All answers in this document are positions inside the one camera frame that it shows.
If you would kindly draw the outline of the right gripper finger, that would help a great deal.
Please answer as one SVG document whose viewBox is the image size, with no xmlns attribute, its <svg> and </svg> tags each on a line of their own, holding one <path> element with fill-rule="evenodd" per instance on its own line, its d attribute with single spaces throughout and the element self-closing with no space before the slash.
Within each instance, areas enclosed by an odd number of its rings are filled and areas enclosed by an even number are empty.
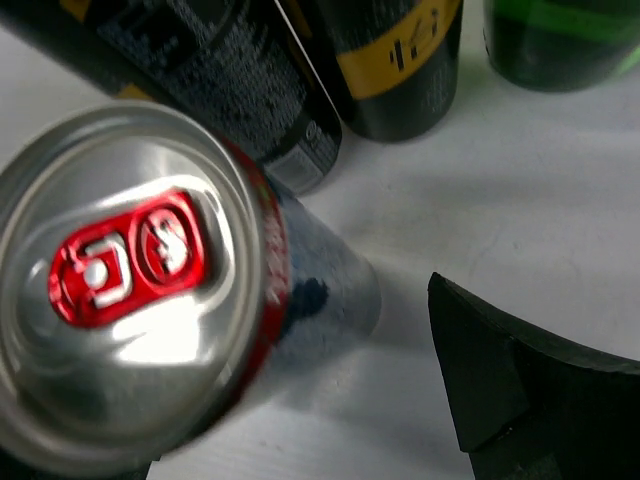
<svg viewBox="0 0 640 480">
<path fill-rule="evenodd" d="M 438 273 L 428 308 L 475 478 L 638 478 L 638 361 L 539 328 Z"/>
</svg>

